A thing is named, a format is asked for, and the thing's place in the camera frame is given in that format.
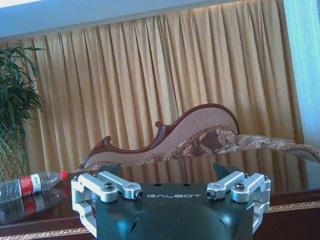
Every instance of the gold patterned trim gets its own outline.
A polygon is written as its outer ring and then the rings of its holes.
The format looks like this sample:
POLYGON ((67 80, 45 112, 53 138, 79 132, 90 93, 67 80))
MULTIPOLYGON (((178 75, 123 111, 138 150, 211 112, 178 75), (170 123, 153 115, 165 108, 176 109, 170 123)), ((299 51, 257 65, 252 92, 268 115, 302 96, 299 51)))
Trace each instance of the gold patterned trim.
POLYGON ((29 233, 29 234, 14 235, 14 236, 2 236, 0 237, 0 240, 31 240, 31 239, 62 237, 62 236, 88 234, 88 233, 89 231, 86 228, 81 227, 81 228, 64 229, 64 230, 57 230, 57 231, 45 231, 45 232, 29 233))
MULTIPOLYGON (((286 212, 286 211, 293 211, 293 210, 315 209, 315 208, 320 208, 320 201, 271 206, 266 213, 270 214, 270 213, 276 213, 276 212, 286 212)), ((62 237, 62 236, 88 234, 88 233, 89 231, 86 228, 82 227, 82 228, 64 229, 64 230, 57 230, 57 231, 29 233, 29 234, 23 234, 23 235, 2 236, 0 237, 0 240, 33 240, 33 239, 62 237)))
POLYGON ((285 211, 301 210, 301 209, 315 209, 315 208, 320 208, 320 201, 300 202, 300 203, 293 203, 293 204, 271 206, 269 211, 267 211, 266 213, 276 213, 276 212, 285 212, 285 211))

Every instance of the silver metal bracket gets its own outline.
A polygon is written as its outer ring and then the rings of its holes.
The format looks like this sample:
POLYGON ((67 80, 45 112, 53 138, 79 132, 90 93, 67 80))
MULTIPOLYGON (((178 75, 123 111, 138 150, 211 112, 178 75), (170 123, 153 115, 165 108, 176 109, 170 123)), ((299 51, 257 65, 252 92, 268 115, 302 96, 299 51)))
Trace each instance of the silver metal bracket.
POLYGON ((81 223, 97 237, 97 220, 90 204, 86 201, 100 200, 112 203, 118 199, 118 192, 125 199, 137 200, 143 197, 140 184, 126 181, 110 172, 102 171, 93 176, 83 173, 71 180, 72 209, 79 213, 81 223))
POLYGON ((249 199, 254 202, 253 233, 260 226, 263 214, 270 207, 270 179, 259 173, 248 176, 247 173, 234 171, 217 182, 207 185, 206 196, 211 200, 223 199, 230 191, 231 199, 236 203, 247 203, 249 199))

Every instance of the gold curtain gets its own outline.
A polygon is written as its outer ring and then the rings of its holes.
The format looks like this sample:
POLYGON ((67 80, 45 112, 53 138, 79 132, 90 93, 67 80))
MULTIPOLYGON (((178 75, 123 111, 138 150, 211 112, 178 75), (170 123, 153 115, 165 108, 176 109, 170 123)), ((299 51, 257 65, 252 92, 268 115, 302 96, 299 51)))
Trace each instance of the gold curtain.
POLYGON ((243 134, 303 142, 282 0, 247 0, 22 40, 43 113, 26 125, 30 172, 75 170, 110 135, 148 145, 158 120, 218 103, 243 134))

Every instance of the reflective table surface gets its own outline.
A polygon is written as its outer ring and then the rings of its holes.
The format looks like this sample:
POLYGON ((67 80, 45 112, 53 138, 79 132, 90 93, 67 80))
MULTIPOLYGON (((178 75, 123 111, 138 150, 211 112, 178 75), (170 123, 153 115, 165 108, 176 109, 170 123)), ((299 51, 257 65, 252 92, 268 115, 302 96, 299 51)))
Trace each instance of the reflective table surface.
MULTIPOLYGON (((295 232, 297 225, 303 224, 303 218, 312 219, 311 213, 320 214, 320 164, 268 148, 123 166, 119 176, 137 183, 210 183, 218 180, 214 163, 234 166, 249 175, 265 174, 271 179, 271 209, 265 214, 254 239, 271 239, 272 236, 281 239, 280 236, 287 238, 290 234, 300 239, 299 233, 295 232), (295 223, 291 224, 290 219, 295 219, 295 223), (286 233, 287 225, 291 232, 286 233), (269 231, 280 227, 281 230, 277 230, 279 238, 272 234, 268 237, 269 231)), ((49 192, 0 204, 0 240, 53 236, 57 239, 93 239, 72 210, 70 181, 75 175, 69 174, 66 181, 49 192)), ((315 233, 312 224, 308 227, 315 233)))

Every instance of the dark wooden table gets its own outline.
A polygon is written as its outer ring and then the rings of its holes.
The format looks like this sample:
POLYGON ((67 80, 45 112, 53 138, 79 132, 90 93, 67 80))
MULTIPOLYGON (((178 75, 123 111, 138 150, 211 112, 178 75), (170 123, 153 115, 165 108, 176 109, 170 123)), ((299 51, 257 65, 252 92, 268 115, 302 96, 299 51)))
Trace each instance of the dark wooden table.
MULTIPOLYGON (((264 214, 255 240, 320 239, 320 164, 312 161, 266 148, 124 166, 119 175, 137 183, 209 183, 217 181, 213 163, 271 179, 271 208, 264 214)), ((74 175, 69 174, 68 180, 56 187, 68 192, 74 175)), ((72 210, 70 195, 49 209, 0 225, 0 240, 48 237, 93 239, 72 210)))

